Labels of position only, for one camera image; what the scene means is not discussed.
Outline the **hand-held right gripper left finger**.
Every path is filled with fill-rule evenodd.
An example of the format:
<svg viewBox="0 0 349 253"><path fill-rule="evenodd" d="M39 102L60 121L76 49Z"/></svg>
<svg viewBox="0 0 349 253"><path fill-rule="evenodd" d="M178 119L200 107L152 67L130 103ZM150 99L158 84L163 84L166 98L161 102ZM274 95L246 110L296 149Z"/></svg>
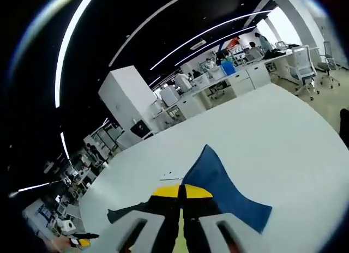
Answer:
<svg viewBox="0 0 349 253"><path fill-rule="evenodd" d="M117 252L172 252L179 231L181 185L160 186L147 202L110 211Z"/></svg>

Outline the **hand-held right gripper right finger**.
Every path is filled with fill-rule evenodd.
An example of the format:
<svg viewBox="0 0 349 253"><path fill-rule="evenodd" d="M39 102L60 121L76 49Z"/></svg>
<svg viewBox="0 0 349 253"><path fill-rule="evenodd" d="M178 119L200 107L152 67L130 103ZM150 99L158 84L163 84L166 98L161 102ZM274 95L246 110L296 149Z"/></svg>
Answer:
<svg viewBox="0 0 349 253"><path fill-rule="evenodd" d="M254 252L253 230L231 213L223 213L203 188L182 185L184 238L189 252Z"/></svg>

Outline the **person's left hand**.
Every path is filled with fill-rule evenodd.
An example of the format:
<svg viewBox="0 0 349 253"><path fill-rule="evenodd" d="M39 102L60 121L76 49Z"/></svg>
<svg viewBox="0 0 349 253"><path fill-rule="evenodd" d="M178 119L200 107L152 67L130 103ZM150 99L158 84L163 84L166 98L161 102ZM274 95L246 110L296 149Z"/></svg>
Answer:
<svg viewBox="0 0 349 253"><path fill-rule="evenodd" d="M63 252L70 247L70 240L65 236L55 237L48 242L47 247L51 252Z"/></svg>

